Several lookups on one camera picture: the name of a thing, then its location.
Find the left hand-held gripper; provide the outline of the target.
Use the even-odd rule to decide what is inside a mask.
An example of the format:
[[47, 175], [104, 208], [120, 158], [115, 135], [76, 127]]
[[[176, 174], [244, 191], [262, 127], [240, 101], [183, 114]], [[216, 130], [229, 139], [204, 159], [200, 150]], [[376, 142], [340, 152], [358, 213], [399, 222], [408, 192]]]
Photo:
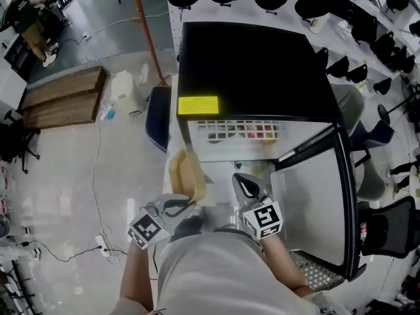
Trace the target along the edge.
[[127, 235], [140, 249], [170, 238], [177, 226], [196, 208], [183, 194], [162, 194], [140, 208], [129, 223]]

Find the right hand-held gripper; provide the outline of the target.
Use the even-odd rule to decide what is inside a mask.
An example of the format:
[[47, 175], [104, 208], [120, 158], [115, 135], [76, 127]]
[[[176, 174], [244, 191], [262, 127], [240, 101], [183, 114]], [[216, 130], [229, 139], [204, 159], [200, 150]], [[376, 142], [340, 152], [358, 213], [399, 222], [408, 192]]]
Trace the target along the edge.
[[266, 184], [247, 173], [234, 173], [232, 185], [242, 210], [242, 221], [255, 240], [279, 233], [284, 219], [278, 201], [274, 201]]

